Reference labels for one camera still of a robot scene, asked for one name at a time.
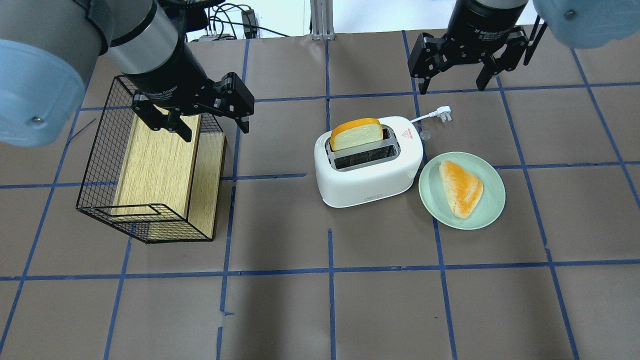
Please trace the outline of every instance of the white floor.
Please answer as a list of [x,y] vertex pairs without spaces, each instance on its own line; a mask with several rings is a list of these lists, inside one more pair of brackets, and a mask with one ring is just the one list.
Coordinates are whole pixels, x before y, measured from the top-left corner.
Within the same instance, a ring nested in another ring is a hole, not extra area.
[[[441,29],[447,27],[455,3],[455,0],[334,0],[333,27],[336,33]],[[290,36],[309,33],[310,0],[243,0],[242,4],[255,10],[262,27]],[[238,9],[227,11],[227,14],[232,22],[242,22]],[[536,15],[530,2],[518,23],[533,24]],[[225,27],[225,33],[230,33],[229,25]],[[238,38],[243,38],[243,27],[236,26],[236,33]],[[189,41],[204,34],[205,31],[189,33]],[[264,30],[260,32],[260,37],[278,36]]]

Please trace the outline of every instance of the black power adapter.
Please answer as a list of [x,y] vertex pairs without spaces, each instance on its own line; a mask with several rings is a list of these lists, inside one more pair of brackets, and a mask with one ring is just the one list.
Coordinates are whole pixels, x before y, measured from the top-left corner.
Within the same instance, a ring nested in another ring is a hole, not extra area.
[[258,37],[258,19],[255,17],[253,10],[242,11],[242,23],[244,25],[244,37],[245,38],[257,38]]

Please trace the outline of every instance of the bread slice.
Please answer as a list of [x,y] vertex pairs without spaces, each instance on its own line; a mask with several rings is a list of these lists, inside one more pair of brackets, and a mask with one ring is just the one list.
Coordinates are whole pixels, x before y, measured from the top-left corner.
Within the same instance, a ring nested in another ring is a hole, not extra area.
[[331,132],[331,150],[338,151],[382,140],[382,125],[374,118],[345,122]]
[[462,219],[468,218],[482,196],[482,181],[451,161],[443,161],[438,169],[453,215]]

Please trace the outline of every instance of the metal post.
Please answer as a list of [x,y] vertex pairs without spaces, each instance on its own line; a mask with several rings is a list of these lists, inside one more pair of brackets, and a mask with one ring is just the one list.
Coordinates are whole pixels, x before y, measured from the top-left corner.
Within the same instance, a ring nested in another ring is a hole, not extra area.
[[311,0],[311,38],[333,40],[333,0]]

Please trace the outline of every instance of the black wire rack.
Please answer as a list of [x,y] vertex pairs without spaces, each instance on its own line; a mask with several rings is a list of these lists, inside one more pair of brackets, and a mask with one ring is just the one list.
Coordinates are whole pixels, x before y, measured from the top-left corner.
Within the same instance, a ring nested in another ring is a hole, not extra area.
[[[134,123],[135,113],[129,105],[135,91],[136,87],[126,77],[113,78],[76,209],[147,244],[213,241],[165,204],[113,205]],[[218,121],[211,114],[202,115],[202,133],[222,133]]]

